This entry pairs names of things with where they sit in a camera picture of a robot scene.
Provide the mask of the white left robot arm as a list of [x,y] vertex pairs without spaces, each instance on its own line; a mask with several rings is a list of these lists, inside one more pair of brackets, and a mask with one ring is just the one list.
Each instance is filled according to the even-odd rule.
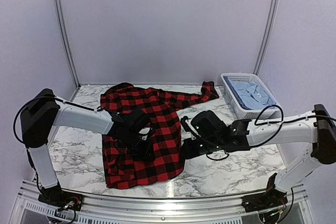
[[47,147],[49,132],[54,126],[66,126],[99,133],[123,143],[130,155],[141,161],[153,161],[151,136],[154,128],[149,116],[135,108],[128,114],[100,108],[89,108],[54,95],[43,89],[24,104],[16,118],[20,120],[22,142],[27,148],[45,196],[54,205],[66,202],[66,193],[59,189]]

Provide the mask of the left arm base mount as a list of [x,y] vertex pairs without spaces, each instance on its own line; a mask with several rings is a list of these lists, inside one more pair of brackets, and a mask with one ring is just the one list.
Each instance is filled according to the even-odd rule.
[[63,190],[60,183],[50,188],[41,186],[39,192],[38,200],[48,205],[58,207],[58,211],[69,209],[80,211],[84,200],[82,194]]

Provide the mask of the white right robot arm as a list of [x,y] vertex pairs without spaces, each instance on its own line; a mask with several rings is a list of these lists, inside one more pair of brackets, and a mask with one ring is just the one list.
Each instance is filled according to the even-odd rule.
[[226,125],[213,111],[203,111],[187,122],[180,122],[191,138],[184,141],[185,159],[217,151],[232,153],[250,151],[269,144],[308,143],[307,148],[284,170],[272,175],[267,189],[260,195],[260,203],[271,207],[281,194],[322,165],[335,163],[335,119],[322,104],[312,111],[296,116],[261,120],[241,119]]

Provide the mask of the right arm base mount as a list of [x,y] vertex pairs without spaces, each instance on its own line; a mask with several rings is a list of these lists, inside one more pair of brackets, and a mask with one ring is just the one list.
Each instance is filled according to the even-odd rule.
[[287,193],[276,189],[275,179],[277,173],[274,173],[267,182],[265,192],[247,195],[242,198],[242,207],[246,212],[260,211],[272,207],[281,206],[287,203]]

